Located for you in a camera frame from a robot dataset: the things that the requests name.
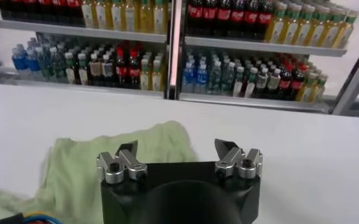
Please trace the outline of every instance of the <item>blue cable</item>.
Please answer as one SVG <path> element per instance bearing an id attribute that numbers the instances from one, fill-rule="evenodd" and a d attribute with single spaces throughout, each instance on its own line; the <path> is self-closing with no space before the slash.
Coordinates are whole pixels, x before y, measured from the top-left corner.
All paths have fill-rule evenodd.
<path id="1" fill-rule="evenodd" d="M 47 216 L 47 215 L 30 216 L 24 220 L 24 223 L 34 222 L 34 221 L 38 221 L 38 220 L 40 220 L 40 221 L 49 220 L 49 221 L 53 222 L 54 224 L 62 224 L 62 222 L 60 222 L 59 220 L 57 220 L 53 217 Z"/>

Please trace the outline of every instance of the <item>green towel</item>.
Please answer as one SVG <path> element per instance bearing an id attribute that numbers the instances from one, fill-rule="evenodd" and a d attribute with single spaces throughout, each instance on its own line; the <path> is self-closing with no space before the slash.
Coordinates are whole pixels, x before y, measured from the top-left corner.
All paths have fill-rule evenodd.
<path id="1" fill-rule="evenodd" d="M 91 141 L 58 139 L 48 158 L 45 181 L 35 198 L 22 201 L 0 193 L 0 207 L 8 212 L 46 211 L 63 223 L 103 223 L 96 157 L 100 152 L 114 154 L 121 144 L 134 140 L 138 140 L 137 159 L 142 163 L 197 160 L 185 129 L 172 121 Z"/>

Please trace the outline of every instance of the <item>white wall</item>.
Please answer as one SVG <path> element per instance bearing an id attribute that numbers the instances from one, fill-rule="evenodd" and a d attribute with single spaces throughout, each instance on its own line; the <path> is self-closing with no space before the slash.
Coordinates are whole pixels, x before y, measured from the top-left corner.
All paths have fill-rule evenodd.
<path id="1" fill-rule="evenodd" d="M 359 0 L 334 0 L 335 3 L 359 11 Z M 11 61 L 11 48 L 18 43 L 26 44 L 33 37 L 33 32 L 0 29 L 0 60 L 6 66 L 13 66 Z M 311 56 L 310 60 L 330 76 L 326 95 L 337 95 L 346 77 L 359 56 L 359 17 L 355 22 L 355 32 L 350 38 L 348 52 L 342 58 Z"/>

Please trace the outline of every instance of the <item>water bottle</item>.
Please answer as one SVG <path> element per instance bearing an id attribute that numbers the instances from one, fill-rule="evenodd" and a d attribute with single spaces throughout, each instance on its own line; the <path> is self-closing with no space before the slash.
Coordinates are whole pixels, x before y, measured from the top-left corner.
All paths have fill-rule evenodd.
<path id="1" fill-rule="evenodd" d="M 191 62 L 186 63 L 186 68 L 183 71 L 182 92 L 183 93 L 194 92 L 194 73 L 193 73 L 193 64 L 191 64 Z"/>
<path id="2" fill-rule="evenodd" d="M 195 86 L 195 93 L 205 94 L 206 93 L 206 83 L 208 79 L 208 72 L 206 70 L 206 64 L 201 64 L 197 71 L 197 79 Z"/>

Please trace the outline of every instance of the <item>shelf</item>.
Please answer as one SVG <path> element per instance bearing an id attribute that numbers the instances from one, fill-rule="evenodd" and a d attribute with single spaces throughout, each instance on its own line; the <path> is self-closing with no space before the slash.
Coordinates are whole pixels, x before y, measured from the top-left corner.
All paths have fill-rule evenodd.
<path id="1" fill-rule="evenodd" d="M 199 103 L 215 103 L 242 107 L 264 108 L 272 110 L 301 111 L 328 114 L 329 107 L 325 103 L 302 103 L 295 101 L 251 99 L 206 94 L 181 93 L 179 100 Z"/>
<path id="2" fill-rule="evenodd" d="M 115 30 L 89 29 L 83 27 L 58 26 L 41 23 L 28 23 L 0 19 L 0 28 L 13 30 L 26 30 L 43 33 L 56 33 L 84 37 L 110 38 L 119 40 L 134 40 L 153 43 L 165 43 L 167 36 L 154 33 L 122 32 Z"/>
<path id="3" fill-rule="evenodd" d="M 347 49 L 331 49 L 324 47 L 305 47 L 282 44 L 269 44 L 254 41 L 204 38 L 204 37 L 185 37 L 187 45 L 203 47 L 220 47 L 228 49 L 280 52 L 290 54 L 320 55 L 329 57 L 342 57 Z"/>

